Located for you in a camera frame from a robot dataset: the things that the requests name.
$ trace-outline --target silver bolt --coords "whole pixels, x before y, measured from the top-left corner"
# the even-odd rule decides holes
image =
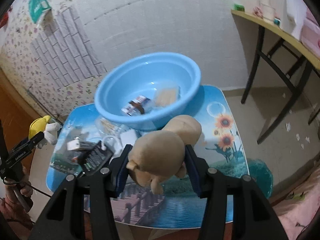
[[[242,176],[242,179],[243,179],[244,181],[250,181],[250,180],[251,180],[251,177],[250,177],[249,175],[243,175],[243,176]]]
[[[101,172],[102,174],[108,174],[108,173],[110,172],[110,170],[109,170],[108,168],[102,168],[102,169],[100,170],[100,172]]]
[[[209,168],[209,169],[208,169],[208,172],[209,172],[210,174],[216,174],[216,173],[217,173],[217,169],[215,169],[215,168]]]
[[[72,181],[74,178],[75,178],[75,176],[72,174],[69,174],[68,176],[66,176],[67,181]]]

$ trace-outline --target green bag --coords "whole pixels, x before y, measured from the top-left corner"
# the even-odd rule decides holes
[[[29,1],[29,12],[31,19],[36,23],[40,17],[44,17],[46,12],[51,9],[51,6],[47,0],[30,0]]]

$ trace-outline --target plush toy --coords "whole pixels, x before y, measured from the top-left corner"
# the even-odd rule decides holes
[[[46,115],[44,117],[38,118],[32,122],[30,125],[29,136],[31,139],[38,132],[44,133],[44,139],[37,144],[37,148],[41,149],[44,145],[49,142],[51,145],[56,145],[58,141],[57,131],[61,129],[61,125],[57,122],[49,123],[51,116]]]
[[[140,137],[129,152],[127,168],[138,185],[150,185],[153,194],[162,194],[161,183],[175,175],[183,178],[185,145],[195,145],[201,135],[201,125],[189,115],[171,119],[160,131]]]

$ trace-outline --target white plush toy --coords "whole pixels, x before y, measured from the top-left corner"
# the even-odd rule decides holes
[[[61,129],[61,125],[57,122],[49,123],[51,116],[46,115],[38,118],[32,122],[29,130],[29,139],[35,136],[38,132],[44,133],[44,139],[37,144],[37,148],[41,149],[48,142],[51,145],[56,145],[58,141],[58,131]]]

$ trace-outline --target paper scrap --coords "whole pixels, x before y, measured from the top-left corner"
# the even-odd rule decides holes
[[[290,131],[290,129],[291,129],[291,125],[290,125],[290,123],[289,123],[289,122],[285,123],[285,128],[287,129],[287,132],[289,132],[289,131]]]

